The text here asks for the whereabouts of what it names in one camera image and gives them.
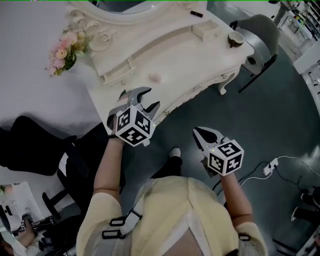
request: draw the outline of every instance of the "chair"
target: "chair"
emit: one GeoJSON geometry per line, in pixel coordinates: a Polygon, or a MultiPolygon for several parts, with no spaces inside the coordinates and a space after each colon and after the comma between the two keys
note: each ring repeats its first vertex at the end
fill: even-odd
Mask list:
{"type": "Polygon", "coordinates": [[[276,24],[262,14],[233,21],[230,27],[241,33],[244,40],[254,49],[254,54],[249,56],[243,64],[243,67],[251,72],[251,77],[254,76],[254,78],[239,90],[241,93],[276,61],[279,31],[276,24]]]}

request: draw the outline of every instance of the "mirror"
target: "mirror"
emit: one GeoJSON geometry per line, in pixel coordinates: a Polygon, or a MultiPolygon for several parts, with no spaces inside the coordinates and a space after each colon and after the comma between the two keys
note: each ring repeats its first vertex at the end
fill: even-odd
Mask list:
{"type": "Polygon", "coordinates": [[[89,1],[96,7],[114,14],[137,14],[154,7],[160,1],[89,1]]]}

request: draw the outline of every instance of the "white shoe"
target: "white shoe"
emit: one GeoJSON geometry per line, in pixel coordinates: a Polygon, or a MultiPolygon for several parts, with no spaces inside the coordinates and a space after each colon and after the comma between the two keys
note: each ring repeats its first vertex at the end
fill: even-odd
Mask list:
{"type": "Polygon", "coordinates": [[[170,154],[169,154],[169,157],[170,157],[170,158],[172,158],[172,157],[180,157],[180,156],[181,156],[180,148],[174,147],[174,148],[170,151],[170,154]]]}
{"type": "Polygon", "coordinates": [[[296,213],[296,210],[297,210],[297,209],[298,209],[298,207],[294,208],[293,213],[292,213],[292,215],[291,215],[291,221],[292,221],[292,222],[296,219],[295,213],[296,213]]]}

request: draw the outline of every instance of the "floor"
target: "floor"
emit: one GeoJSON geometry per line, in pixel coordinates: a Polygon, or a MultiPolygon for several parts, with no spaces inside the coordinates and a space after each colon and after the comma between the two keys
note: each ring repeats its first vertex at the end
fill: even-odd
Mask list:
{"type": "MultiPolygon", "coordinates": [[[[223,1],[210,1],[208,10],[224,22],[246,18],[247,14],[223,1]]],[[[287,54],[280,48],[277,61],[243,93],[238,90],[250,79],[241,70],[227,85],[224,96],[213,85],[174,110],[155,130],[148,147],[127,146],[123,153],[126,186],[121,194],[125,213],[139,188],[166,162],[171,148],[178,146],[183,159],[182,174],[203,181],[209,187],[219,178],[209,178],[200,161],[202,154],[192,129],[205,126],[236,139],[245,151],[243,165],[236,171],[243,177],[261,161],[287,155],[303,158],[319,170],[320,118],[304,79],[296,72],[287,54]]],[[[301,188],[320,186],[320,178],[297,160],[282,158],[278,170],[297,181],[301,188]]],[[[262,177],[262,168],[256,176],[262,177]]],[[[299,249],[314,231],[304,220],[290,221],[300,204],[297,186],[283,181],[277,173],[267,180],[252,179],[243,186],[254,209],[256,223],[268,245],[270,255],[278,255],[272,238],[299,249]]]]}

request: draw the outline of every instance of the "white power strip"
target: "white power strip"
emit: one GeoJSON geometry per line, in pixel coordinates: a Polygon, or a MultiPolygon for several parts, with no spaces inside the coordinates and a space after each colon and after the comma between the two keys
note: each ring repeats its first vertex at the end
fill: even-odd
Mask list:
{"type": "Polygon", "coordinates": [[[275,166],[278,166],[278,159],[273,159],[266,167],[263,168],[263,174],[265,176],[268,176],[275,168],[275,166]]]}

